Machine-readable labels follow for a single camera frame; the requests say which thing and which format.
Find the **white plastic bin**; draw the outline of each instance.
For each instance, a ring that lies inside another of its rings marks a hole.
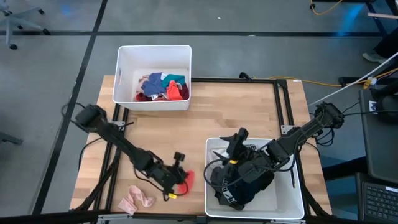
[[[122,46],[113,86],[113,101],[131,110],[171,111],[187,110],[191,99],[191,58],[188,45],[136,45]],[[139,79],[153,72],[185,76],[189,99],[179,101],[134,102]]]
[[[267,144],[271,139],[247,139],[244,144],[253,144],[257,148]],[[210,154],[215,149],[226,149],[228,142],[220,138],[209,138],[206,141],[206,164],[212,161]],[[283,166],[283,169],[292,165],[291,160]],[[206,176],[210,175],[214,167],[210,166],[206,171]],[[299,175],[297,166],[294,165],[295,188],[292,186],[290,172],[276,172],[272,183],[265,189],[256,194],[254,199],[249,202],[242,211],[237,211],[227,205],[219,205],[214,197],[215,191],[205,183],[205,212],[211,217],[223,218],[263,218],[277,220],[293,220],[304,217],[304,206],[300,190]]]

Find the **black cloth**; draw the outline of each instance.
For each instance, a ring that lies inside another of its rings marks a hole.
[[[398,52],[398,28],[385,36],[373,49],[378,55],[389,58]]]

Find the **white cable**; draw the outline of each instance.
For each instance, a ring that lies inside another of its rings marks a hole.
[[[329,95],[327,95],[327,96],[325,96],[325,97],[323,97],[323,98],[321,98],[321,99],[319,99],[319,100],[317,100],[317,101],[315,101],[315,102],[313,102],[313,103],[310,103],[309,106],[312,106],[312,105],[314,105],[315,103],[319,103],[320,101],[322,101],[322,100],[324,100],[324,99],[326,99],[326,98],[329,98],[329,97],[333,96],[334,94],[336,94],[336,93],[338,93],[338,92],[340,92],[340,91],[343,91],[343,90],[347,89],[348,87],[350,87],[350,86],[352,86],[352,85],[357,84],[357,83],[358,83],[359,81],[361,81],[362,79],[364,79],[364,78],[366,78],[366,77],[372,75],[372,73],[374,73],[375,71],[377,71],[379,68],[381,68],[383,65],[385,65],[386,63],[388,63],[391,59],[393,59],[393,58],[394,58],[395,56],[397,56],[397,55],[398,55],[398,52],[395,53],[393,56],[391,56],[389,59],[387,59],[385,62],[383,62],[381,65],[379,65],[377,68],[373,69],[371,72],[369,72],[368,74],[366,74],[366,75],[364,75],[363,77],[359,78],[359,79],[356,80],[355,82],[349,84],[348,86],[346,86],[346,87],[344,87],[344,88],[341,88],[341,89],[335,91],[334,93],[330,93]]]

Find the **person's foot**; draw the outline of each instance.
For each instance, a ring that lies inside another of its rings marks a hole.
[[[377,63],[383,63],[385,62],[387,59],[385,59],[384,57],[378,55],[377,53],[363,53],[362,57],[365,58],[366,60],[370,61],[370,62],[377,62]]]

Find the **wooden tabletop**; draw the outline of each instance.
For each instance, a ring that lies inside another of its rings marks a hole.
[[[114,109],[113,81],[113,75],[104,76],[97,102],[107,111],[108,119],[111,119]],[[294,122],[301,126],[310,120],[303,85],[298,80],[288,80],[287,83]],[[280,96],[281,102],[284,102],[282,90]],[[287,121],[284,103],[282,108],[284,120]],[[132,164],[122,154],[111,211],[122,212],[118,208],[119,202],[127,195],[128,187],[136,185],[147,196],[156,197],[157,200],[150,208],[137,202],[139,212],[205,214],[202,173],[205,168],[206,140],[230,136],[240,127],[249,131],[249,138],[278,138],[280,131],[277,118],[273,86],[259,83],[192,83],[192,98],[187,111],[130,111],[127,121],[135,123],[127,128],[125,137],[136,147],[157,154],[165,164],[174,163],[175,151],[184,153],[182,166],[184,170],[195,172],[195,180],[188,195],[164,202],[161,192],[136,178]],[[97,137],[96,134],[89,134],[88,142]],[[105,147],[104,141],[98,141],[86,148],[70,208],[79,206],[97,184]],[[331,213],[318,152],[305,144],[300,155],[307,188],[323,209]],[[108,185],[103,192],[100,208],[104,208]]]

